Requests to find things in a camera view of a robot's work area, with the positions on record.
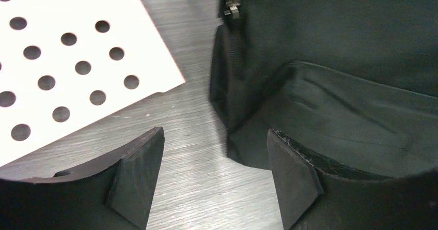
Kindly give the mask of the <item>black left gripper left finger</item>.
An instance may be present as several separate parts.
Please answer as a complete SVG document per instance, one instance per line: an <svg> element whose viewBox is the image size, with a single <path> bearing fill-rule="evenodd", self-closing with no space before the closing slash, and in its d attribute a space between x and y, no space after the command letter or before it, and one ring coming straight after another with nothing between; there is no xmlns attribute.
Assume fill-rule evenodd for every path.
<svg viewBox="0 0 438 230"><path fill-rule="evenodd" d="M155 127L53 177L1 179L1 229L145 229L164 143Z"/></svg>

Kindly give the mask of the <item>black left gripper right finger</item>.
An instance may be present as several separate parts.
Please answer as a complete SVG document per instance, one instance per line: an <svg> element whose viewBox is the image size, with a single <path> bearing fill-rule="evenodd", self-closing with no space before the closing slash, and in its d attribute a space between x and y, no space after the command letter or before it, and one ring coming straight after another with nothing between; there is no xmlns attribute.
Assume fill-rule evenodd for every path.
<svg viewBox="0 0 438 230"><path fill-rule="evenodd" d="M357 170L278 130L267 149L284 229L437 229L437 169L394 178Z"/></svg>

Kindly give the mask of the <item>black backpack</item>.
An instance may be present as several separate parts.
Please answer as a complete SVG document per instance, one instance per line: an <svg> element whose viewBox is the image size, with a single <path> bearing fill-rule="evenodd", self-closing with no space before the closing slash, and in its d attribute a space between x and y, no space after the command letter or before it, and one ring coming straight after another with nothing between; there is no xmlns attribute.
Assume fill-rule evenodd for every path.
<svg viewBox="0 0 438 230"><path fill-rule="evenodd" d="M276 129L383 176L437 167L437 0L219 0L218 16L229 158L268 170Z"/></svg>

